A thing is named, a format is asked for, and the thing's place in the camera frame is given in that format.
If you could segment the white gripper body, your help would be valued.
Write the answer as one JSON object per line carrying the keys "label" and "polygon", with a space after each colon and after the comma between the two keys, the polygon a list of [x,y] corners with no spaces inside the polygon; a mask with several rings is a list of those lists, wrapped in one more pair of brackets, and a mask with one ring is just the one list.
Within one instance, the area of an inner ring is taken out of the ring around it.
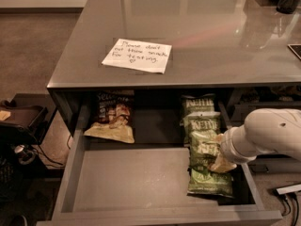
{"label": "white gripper body", "polygon": [[232,127],[224,133],[221,151],[235,164],[248,163],[257,157],[255,144],[247,140],[244,126]]}

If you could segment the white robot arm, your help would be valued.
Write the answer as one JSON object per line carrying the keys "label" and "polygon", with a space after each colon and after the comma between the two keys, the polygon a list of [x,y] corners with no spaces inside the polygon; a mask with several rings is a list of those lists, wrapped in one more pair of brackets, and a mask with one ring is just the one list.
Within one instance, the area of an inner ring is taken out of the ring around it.
{"label": "white robot arm", "polygon": [[258,155],[272,153],[301,160],[300,110],[261,108],[250,112],[243,125],[231,127],[221,136],[220,151],[209,170],[228,172]]}

